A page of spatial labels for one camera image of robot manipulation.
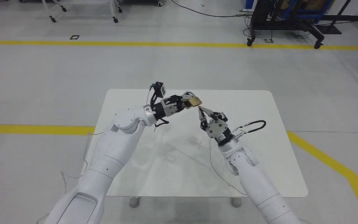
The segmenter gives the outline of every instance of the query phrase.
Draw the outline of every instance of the metal stand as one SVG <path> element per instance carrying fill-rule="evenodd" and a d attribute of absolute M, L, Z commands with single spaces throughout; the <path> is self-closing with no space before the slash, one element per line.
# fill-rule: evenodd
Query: metal stand
<path fill-rule="evenodd" d="M 129 207 L 136 208 L 139 205 L 140 197 L 130 197 Z"/>
<path fill-rule="evenodd" d="M 110 0 L 110 8 L 111 8 L 111 13 L 112 13 L 113 22 L 118 23 L 118 19 L 117 19 L 117 18 L 115 17 L 115 15 L 114 15 L 112 0 Z"/>
<path fill-rule="evenodd" d="M 346 3 L 343 5 L 341 10 L 338 12 L 336 18 L 332 21 L 332 23 L 329 26 L 319 26 L 317 25 L 316 28 L 323 34 L 342 34 L 336 27 L 335 23 L 337 22 L 338 18 L 342 15 L 343 11 L 346 9 L 348 4 L 351 2 L 351 0 L 347 0 Z"/>
<path fill-rule="evenodd" d="M 119 13 L 122 13 L 123 11 L 122 11 L 122 9 L 121 9 L 121 7 L 120 7 L 120 5 L 121 5 L 121 1 L 120 0 L 114 0 L 114 4 L 117 6 L 117 8 L 118 8 L 118 12 Z"/>
<path fill-rule="evenodd" d="M 67 12 L 66 8 L 63 7 L 63 5 L 61 5 L 57 0 L 53 0 L 53 1 L 54 1 L 57 5 L 59 5 L 59 6 L 61 7 L 61 9 L 62 9 L 63 12 Z M 52 15 L 51 15 L 49 9 L 47 8 L 46 0 L 42 0 L 42 2 L 43 2 L 43 4 L 44 4 L 44 6 L 45 6 L 46 12 L 48 13 L 48 15 L 49 15 L 51 21 L 52 21 L 52 22 L 56 22 L 55 18 L 52 17 Z"/>
<path fill-rule="evenodd" d="M 287 20 L 276 21 L 283 2 L 283 0 L 279 0 L 271 17 L 271 21 L 267 21 L 267 17 L 270 13 L 271 3 L 265 0 L 257 1 L 249 26 L 250 38 L 247 38 L 247 45 L 251 46 L 256 38 L 254 30 L 302 30 L 304 32 L 310 32 L 317 39 L 314 48 L 320 48 L 321 45 L 323 45 L 322 41 L 324 36 L 308 21 L 297 18 L 297 13 L 303 0 L 297 1 L 295 7 L 291 11 L 290 18 Z"/>
<path fill-rule="evenodd" d="M 241 207 L 241 198 L 230 198 L 230 204 L 234 208 Z"/>

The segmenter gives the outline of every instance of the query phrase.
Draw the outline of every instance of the cable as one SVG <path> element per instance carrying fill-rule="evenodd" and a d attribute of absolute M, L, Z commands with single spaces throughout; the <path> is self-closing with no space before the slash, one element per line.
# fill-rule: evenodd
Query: cable
<path fill-rule="evenodd" d="M 145 102 L 146 105 L 148 104 L 148 97 L 149 97 L 149 94 L 150 94 L 151 89 L 152 89 L 152 85 L 150 86 L 149 91 L 148 91 L 148 94 L 147 94 L 147 100 L 146 100 L 146 102 Z"/>
<path fill-rule="evenodd" d="M 90 136 L 97 136 L 97 135 L 102 134 L 102 133 L 103 133 L 103 132 L 99 132 L 99 133 L 97 133 L 97 134 L 88 133 L 88 135 L 87 135 L 86 150 L 84 151 L 84 154 L 83 154 L 83 157 L 82 157 L 83 160 L 84 160 L 84 163 L 86 164 L 86 166 L 85 166 L 85 168 L 84 168 L 84 170 L 83 170 L 83 173 L 87 170 L 87 167 L 88 167 L 88 162 L 87 162 L 87 160 L 86 160 L 86 154 L 87 154 L 87 151 L 88 151 L 88 143 L 89 143 L 89 141 L 90 141 Z M 62 176 L 63 183 L 64 183 L 64 185 L 65 185 L 65 193 L 64 193 L 64 195 L 67 194 L 67 182 L 66 182 L 65 176 L 67 176 L 67 177 L 69 177 L 69 178 L 72 178 L 72 179 L 78 179 L 78 178 L 81 178 L 81 177 L 83 176 L 83 174 L 82 174 L 81 176 L 74 177 L 74 176 L 70 176 L 70 175 L 65 174 L 63 171 L 61 171 L 60 173 L 61 173 L 61 176 Z M 44 215 L 44 216 L 42 216 L 41 218 L 39 218 L 39 219 L 36 221 L 36 224 L 39 224 L 39 222 L 40 222 L 41 220 L 43 220 L 44 218 L 46 218 L 47 216 L 49 216 L 49 214 L 50 214 L 50 213 L 47 213 L 46 215 Z"/>
<path fill-rule="evenodd" d="M 337 22 L 335 24 L 349 24 L 351 22 L 356 22 L 356 21 L 348 21 L 348 22 Z M 324 25 L 330 25 L 330 24 L 313 24 L 312 26 L 324 26 Z"/>
<path fill-rule="evenodd" d="M 309 37 L 311 33 L 308 32 L 308 34 L 304 34 L 304 35 L 300 35 L 300 31 L 298 30 L 298 34 L 297 35 L 293 35 L 294 38 L 302 38 L 302 39 L 307 39 Z"/>
<path fill-rule="evenodd" d="M 242 193 L 241 191 L 239 191 L 239 189 L 237 189 L 235 186 L 232 186 L 229 182 L 227 182 L 224 178 L 222 178 L 222 177 L 220 176 L 220 174 L 217 172 L 217 170 L 214 168 L 213 163 L 211 162 L 211 138 L 209 139 L 209 152 L 210 152 L 210 164 L 211 164 L 211 167 L 214 169 L 215 173 L 216 173 L 228 186 L 231 186 L 232 188 L 234 188 L 235 190 L 237 190 L 240 194 L 247 195 L 247 194 Z"/>
<path fill-rule="evenodd" d="M 244 128 L 244 127 L 250 126 L 250 125 L 252 125 L 252 124 L 257 124 L 257 123 L 262 123 L 262 125 L 261 125 L 260 127 L 258 127 L 258 128 L 254 128 L 254 129 L 251 129 L 251 130 L 247 130 L 247 131 L 242 130 L 242 128 Z M 248 134 L 248 133 L 252 133 L 252 132 L 256 132 L 256 131 L 258 131 L 258 130 L 261 130 L 262 128 L 264 128 L 264 127 L 266 126 L 266 124 L 267 124 L 267 123 L 266 123 L 265 120 L 255 120 L 254 122 L 249 122 L 249 123 L 247 123 L 247 124 L 245 124 L 245 125 L 243 125 L 243 126 L 234 128 L 234 130 L 232 131 L 232 133 L 236 132 L 237 130 L 240 130 L 241 132 L 238 133 L 238 134 L 236 134 L 235 136 L 236 136 L 236 137 L 241 137 L 241 136 L 243 136 L 244 134 Z"/>
<path fill-rule="evenodd" d="M 192 11 L 192 12 L 199 13 L 199 14 L 204 15 L 204 16 L 219 17 L 219 18 L 230 18 L 230 17 L 241 17 L 241 16 L 247 16 L 247 15 L 248 15 L 248 14 L 236 14 L 236 15 L 232 15 L 232 16 L 216 16 L 216 15 L 210 15 L 210 14 L 205 14 L 205 13 L 202 13 L 202 12 L 198 12 L 198 11 L 192 10 L 191 8 L 187 8 L 187 7 L 185 7 L 185 6 L 182 6 L 182 5 L 178 4 L 178 3 L 176 3 L 174 0 L 172 0 L 172 2 L 173 2 L 174 4 L 176 4 L 177 6 L 180 6 L 180 7 L 182 7 L 182 8 L 185 8 L 185 9 L 190 10 L 190 11 Z"/>

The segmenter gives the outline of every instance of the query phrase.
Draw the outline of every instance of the table leg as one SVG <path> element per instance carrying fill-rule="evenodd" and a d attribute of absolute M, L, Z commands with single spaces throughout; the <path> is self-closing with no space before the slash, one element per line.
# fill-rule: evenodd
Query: table leg
<path fill-rule="evenodd" d="M 139 205 L 140 197 L 130 197 L 129 199 L 129 207 L 136 208 Z"/>
<path fill-rule="evenodd" d="M 234 208 L 239 208 L 241 206 L 241 198 L 230 198 L 230 204 Z"/>

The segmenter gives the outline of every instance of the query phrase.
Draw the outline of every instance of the white cable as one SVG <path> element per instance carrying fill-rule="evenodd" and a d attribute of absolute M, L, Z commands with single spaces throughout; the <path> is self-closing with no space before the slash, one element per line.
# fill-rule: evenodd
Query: white cable
<path fill-rule="evenodd" d="M 87 134 L 87 143 L 86 143 L 86 150 L 84 151 L 84 154 L 83 154 L 83 157 L 82 159 L 84 160 L 84 163 L 86 164 L 84 170 L 83 170 L 83 173 L 87 170 L 87 167 L 88 167 L 88 162 L 86 160 L 86 154 L 87 154 L 87 151 L 88 151 L 88 143 L 90 142 L 90 136 L 96 136 L 96 135 L 99 135 L 99 134 L 102 134 L 103 132 L 99 132 L 99 133 L 96 133 L 96 134 L 91 134 L 91 133 L 88 133 Z M 83 174 L 81 176 L 78 176 L 78 177 L 74 177 L 74 176 L 70 176 L 70 175 L 67 175 L 65 174 L 63 171 L 60 172 L 61 173 L 61 176 L 62 176 L 62 180 L 63 180 L 63 183 L 65 185 L 65 193 L 64 194 L 67 194 L 67 182 L 66 182 L 66 178 L 65 176 L 69 177 L 69 178 L 72 178 L 72 179 L 79 179 L 83 176 Z M 40 219 L 38 219 L 36 221 L 36 224 L 39 224 L 39 222 L 41 220 L 43 220 L 44 218 L 46 218 L 47 216 L 49 216 L 50 213 L 47 213 L 46 215 L 42 216 Z"/>
<path fill-rule="evenodd" d="M 242 193 L 241 191 L 239 191 L 239 189 L 237 189 L 235 186 L 231 185 L 229 182 L 227 182 L 224 178 L 222 178 L 220 176 L 220 174 L 217 172 L 217 170 L 214 168 L 213 166 L 213 163 L 211 162 L 211 138 L 209 139 L 209 151 L 210 151 L 210 164 L 212 166 L 212 168 L 214 169 L 215 173 L 228 185 L 228 186 L 231 186 L 232 188 L 234 188 L 235 190 L 237 190 L 240 194 L 243 194 L 243 195 L 247 195 L 245 193 Z"/>

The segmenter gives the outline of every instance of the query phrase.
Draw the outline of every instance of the wheel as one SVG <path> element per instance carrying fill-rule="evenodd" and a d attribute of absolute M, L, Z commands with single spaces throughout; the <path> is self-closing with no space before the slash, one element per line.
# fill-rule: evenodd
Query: wheel
<path fill-rule="evenodd" d="M 320 48 L 321 47 L 321 44 L 320 43 L 316 43 L 315 45 L 314 45 L 314 48 L 315 49 L 318 49 L 318 48 Z"/>
<path fill-rule="evenodd" d="M 129 206 L 131 208 L 136 208 L 139 205 L 139 197 L 130 197 L 129 198 Z"/>

